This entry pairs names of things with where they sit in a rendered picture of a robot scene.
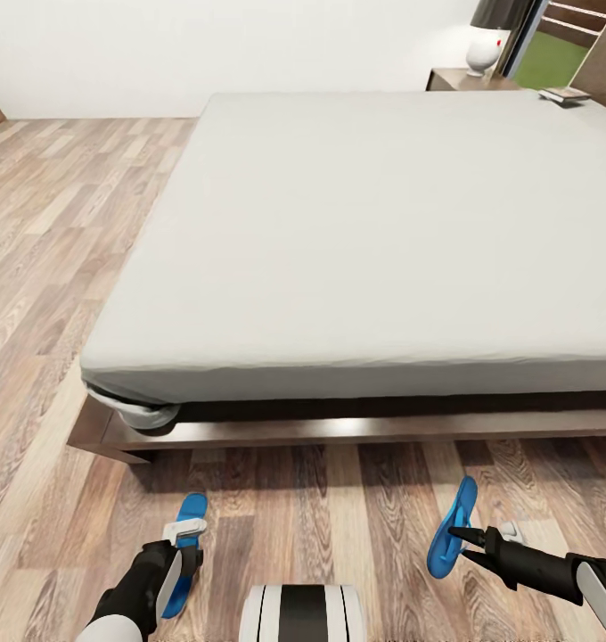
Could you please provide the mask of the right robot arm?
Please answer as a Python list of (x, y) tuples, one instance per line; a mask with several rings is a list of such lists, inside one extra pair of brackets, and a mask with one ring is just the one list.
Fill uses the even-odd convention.
[(464, 543), (485, 549), (485, 554), (464, 549), (473, 563), (500, 576), (508, 589), (522, 584), (583, 606), (584, 600), (606, 630), (606, 558), (567, 553), (565, 558), (530, 548), (518, 524), (511, 520), (496, 527), (450, 527), (447, 531)]

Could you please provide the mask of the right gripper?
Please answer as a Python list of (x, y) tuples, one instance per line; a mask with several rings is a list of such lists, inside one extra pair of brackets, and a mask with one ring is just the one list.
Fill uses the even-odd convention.
[(465, 548), (462, 555), (500, 576), (508, 589), (517, 591), (517, 585), (522, 584), (549, 595), (541, 573), (542, 550), (504, 540), (492, 526), (486, 531), (472, 527), (450, 527), (447, 531), (464, 543), (484, 548), (485, 554)]

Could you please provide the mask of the hardback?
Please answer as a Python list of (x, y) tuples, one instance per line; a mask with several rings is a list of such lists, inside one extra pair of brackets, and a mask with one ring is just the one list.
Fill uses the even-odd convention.
[(558, 103), (588, 101), (591, 98), (591, 94), (586, 94), (586, 92), (581, 92), (580, 90), (571, 88), (570, 86), (542, 88), (537, 93), (544, 97), (548, 97), (549, 99), (553, 99)]

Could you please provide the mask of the sandal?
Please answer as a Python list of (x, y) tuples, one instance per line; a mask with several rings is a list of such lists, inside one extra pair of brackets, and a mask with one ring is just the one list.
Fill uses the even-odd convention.
[[(204, 515), (207, 512), (208, 501), (205, 496), (201, 493), (193, 493), (190, 496), (187, 496), (186, 500), (182, 504), (180, 511), (178, 512), (178, 521), (187, 521), (187, 519), (204, 519)], [(198, 537), (187, 537), (187, 539), (180, 539), (176, 544), (176, 549), (180, 547), (199, 546)], [(161, 616), (161, 619), (173, 619), (177, 616), (189, 596), (189, 591), (191, 588), (192, 576), (186, 576), (186, 578), (180, 578), (176, 583), (176, 586), (172, 592), (168, 604), (165, 608), (164, 613)]]
[(447, 530), (450, 527), (471, 528), (470, 516), (476, 499), (478, 486), (474, 477), (466, 475), (461, 482), (459, 492), (447, 517), (440, 524), (435, 538), (432, 541), (427, 557), (427, 566), (430, 575), (437, 580), (447, 577), (455, 567), (458, 556), (466, 546), (463, 539), (457, 538)]

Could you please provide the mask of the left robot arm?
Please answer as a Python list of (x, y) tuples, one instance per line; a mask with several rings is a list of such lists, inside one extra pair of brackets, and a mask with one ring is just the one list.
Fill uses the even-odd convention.
[(120, 584), (102, 595), (77, 642), (148, 642), (179, 576), (192, 576), (203, 565), (203, 550), (196, 545), (176, 549), (176, 543), (197, 538), (206, 528), (203, 519), (166, 524), (162, 540), (144, 544)]

